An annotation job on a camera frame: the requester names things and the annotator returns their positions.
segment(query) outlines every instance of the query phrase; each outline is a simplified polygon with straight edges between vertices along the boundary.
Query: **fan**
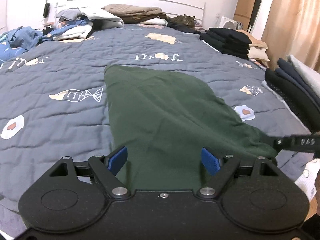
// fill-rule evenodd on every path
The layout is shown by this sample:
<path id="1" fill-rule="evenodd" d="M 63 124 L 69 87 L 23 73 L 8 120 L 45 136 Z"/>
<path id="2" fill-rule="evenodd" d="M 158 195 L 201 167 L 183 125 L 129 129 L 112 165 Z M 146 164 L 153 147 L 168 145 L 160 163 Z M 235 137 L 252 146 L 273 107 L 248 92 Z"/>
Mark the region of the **fan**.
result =
<path id="1" fill-rule="evenodd" d="M 222 16 L 220 20 L 219 28 L 242 30 L 242 23 Z"/>

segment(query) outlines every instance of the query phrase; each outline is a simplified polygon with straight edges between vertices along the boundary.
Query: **tabby cat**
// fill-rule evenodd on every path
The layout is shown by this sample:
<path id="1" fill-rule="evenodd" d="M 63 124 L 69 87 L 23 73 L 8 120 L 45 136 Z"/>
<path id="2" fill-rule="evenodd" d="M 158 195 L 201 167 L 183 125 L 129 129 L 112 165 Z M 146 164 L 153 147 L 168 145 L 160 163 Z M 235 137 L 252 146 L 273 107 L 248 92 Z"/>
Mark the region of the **tabby cat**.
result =
<path id="1" fill-rule="evenodd" d="M 170 22 L 185 25 L 189 29 L 195 29 L 195 17 L 194 16 L 188 16 L 188 15 L 179 15 L 175 18 L 170 18 Z"/>

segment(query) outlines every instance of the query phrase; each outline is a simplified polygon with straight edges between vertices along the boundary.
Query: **wooden floor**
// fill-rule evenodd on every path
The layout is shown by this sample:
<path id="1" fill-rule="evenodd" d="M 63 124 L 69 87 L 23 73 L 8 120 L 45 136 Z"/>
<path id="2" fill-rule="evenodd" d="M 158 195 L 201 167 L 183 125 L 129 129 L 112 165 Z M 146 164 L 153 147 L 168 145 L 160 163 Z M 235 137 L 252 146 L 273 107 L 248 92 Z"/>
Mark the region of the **wooden floor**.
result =
<path id="1" fill-rule="evenodd" d="M 314 197 L 310 202 L 309 213 L 306 217 L 306 220 L 312 217 L 316 213 L 317 213 L 317 200 L 316 200 L 316 197 Z"/>

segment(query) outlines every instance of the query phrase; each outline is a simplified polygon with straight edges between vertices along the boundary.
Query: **gray quilt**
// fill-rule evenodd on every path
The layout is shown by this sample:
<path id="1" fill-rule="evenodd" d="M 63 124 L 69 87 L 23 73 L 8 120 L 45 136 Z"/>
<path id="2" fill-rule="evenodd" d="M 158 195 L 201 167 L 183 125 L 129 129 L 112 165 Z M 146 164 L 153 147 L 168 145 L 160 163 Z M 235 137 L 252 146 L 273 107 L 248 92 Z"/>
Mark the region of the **gray quilt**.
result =
<path id="1" fill-rule="evenodd" d="M 18 200 L 58 159 L 71 156 L 74 161 L 85 161 L 112 150 L 103 75 L 107 65 L 193 75 L 236 107 L 244 122 L 267 134 L 308 133 L 261 85 L 262 69 L 216 52 L 198 37 L 167 27 L 125 25 L 95 32 L 87 40 L 46 41 L 2 64 L 0 230 L 16 236 L 25 229 Z M 311 158 L 310 154 L 281 152 L 278 162 L 295 180 Z"/>

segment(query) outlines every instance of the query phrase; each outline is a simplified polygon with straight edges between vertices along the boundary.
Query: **white appliance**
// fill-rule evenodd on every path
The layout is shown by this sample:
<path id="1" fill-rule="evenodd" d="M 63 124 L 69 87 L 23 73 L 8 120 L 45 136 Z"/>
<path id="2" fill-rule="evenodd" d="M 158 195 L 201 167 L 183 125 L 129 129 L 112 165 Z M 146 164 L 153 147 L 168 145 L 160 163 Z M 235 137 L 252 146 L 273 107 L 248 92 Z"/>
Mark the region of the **white appliance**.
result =
<path id="1" fill-rule="evenodd" d="M 226 29 L 233 29 L 233 30 L 237 30 L 239 29 L 238 27 L 238 22 L 231 20 L 227 17 L 222 16 L 220 23 L 219 23 L 219 28 L 226 28 Z"/>

